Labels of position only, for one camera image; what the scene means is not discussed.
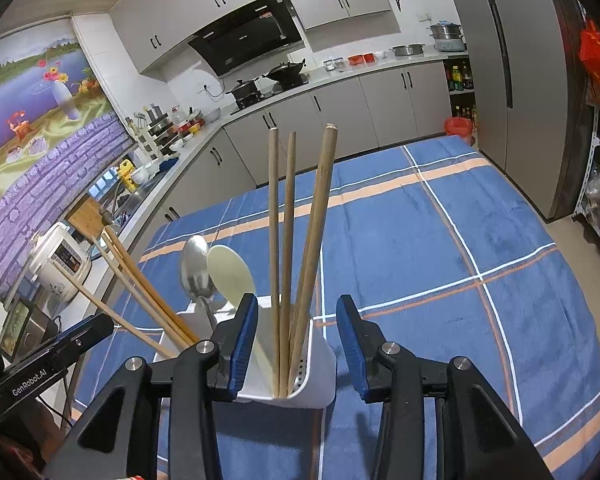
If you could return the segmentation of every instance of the metal spoon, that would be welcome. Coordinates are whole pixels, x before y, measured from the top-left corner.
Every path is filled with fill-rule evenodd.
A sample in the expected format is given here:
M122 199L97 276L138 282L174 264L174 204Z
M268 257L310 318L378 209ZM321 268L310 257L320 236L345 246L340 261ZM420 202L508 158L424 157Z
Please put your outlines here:
M209 308L206 299L216 292L216 286L206 268L208 245L200 235L187 240L180 254L180 283L193 301L199 302L205 309L211 328L216 328L216 318Z

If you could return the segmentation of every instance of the cooking pot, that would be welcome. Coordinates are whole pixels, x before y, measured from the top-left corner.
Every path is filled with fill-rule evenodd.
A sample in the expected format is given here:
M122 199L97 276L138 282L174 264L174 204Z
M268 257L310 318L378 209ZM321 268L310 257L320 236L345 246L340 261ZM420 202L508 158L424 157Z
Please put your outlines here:
M434 40L458 40L462 38L460 25L455 23L437 23L427 27L431 29L431 35Z
M238 84L232 90L229 90L227 94L232 94L235 97L236 101L244 99L245 97L248 97L252 94L255 94L258 92L258 87L256 86L257 79L258 78L249 79L247 81L238 79Z
M398 45L394 46L390 50L394 51L394 54L397 57L401 56L417 56L418 54L422 54L422 43L411 43L408 45Z
M306 60L303 59L302 63L291 63L289 61L286 63L280 63L277 67L272 68L269 73L263 77L283 83L286 80L293 79L298 76L298 74L302 71L302 67L304 67L305 61Z

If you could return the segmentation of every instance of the metal screw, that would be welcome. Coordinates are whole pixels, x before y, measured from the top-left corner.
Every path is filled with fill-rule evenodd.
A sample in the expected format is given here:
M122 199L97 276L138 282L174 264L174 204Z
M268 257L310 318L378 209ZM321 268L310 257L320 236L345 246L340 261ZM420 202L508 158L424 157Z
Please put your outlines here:
M140 357L131 357L125 361L125 368L132 372L135 372L142 366L142 358Z
M471 361L467 357L456 357L454 359L454 366L458 370L468 370L471 368Z
M393 343L391 341L382 343L381 348L382 348L382 351L387 355L395 355L400 351L400 345L398 345L398 343Z
M196 350L201 354L208 354L209 352L212 352L215 347L216 347L216 345L214 344L213 341L209 341L209 339L205 339L204 341L200 341L196 345Z

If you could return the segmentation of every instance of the black pot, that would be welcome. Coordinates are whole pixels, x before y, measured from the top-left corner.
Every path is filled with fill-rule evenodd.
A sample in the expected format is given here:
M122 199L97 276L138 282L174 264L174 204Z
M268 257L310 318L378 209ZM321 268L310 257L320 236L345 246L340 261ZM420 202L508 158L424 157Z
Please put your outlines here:
M286 80L293 79L298 76L298 74L302 71L302 67L304 67L304 62L306 60L303 59L302 63L281 63L277 67L270 70L270 72L264 76L269 79L273 79L273 81L278 81L284 83Z
M244 99L252 94L258 92L258 87L256 86L256 79L249 79L248 81L243 81L242 79L238 79L238 84L227 93L232 94L235 97L236 101Z

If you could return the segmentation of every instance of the purple brick wall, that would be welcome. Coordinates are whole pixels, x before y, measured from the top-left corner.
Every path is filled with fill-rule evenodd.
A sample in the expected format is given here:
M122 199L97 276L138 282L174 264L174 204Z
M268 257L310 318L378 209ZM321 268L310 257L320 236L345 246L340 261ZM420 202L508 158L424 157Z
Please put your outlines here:
M35 232L45 233L68 205L133 145L115 112L60 142L0 199L0 298L24 265Z

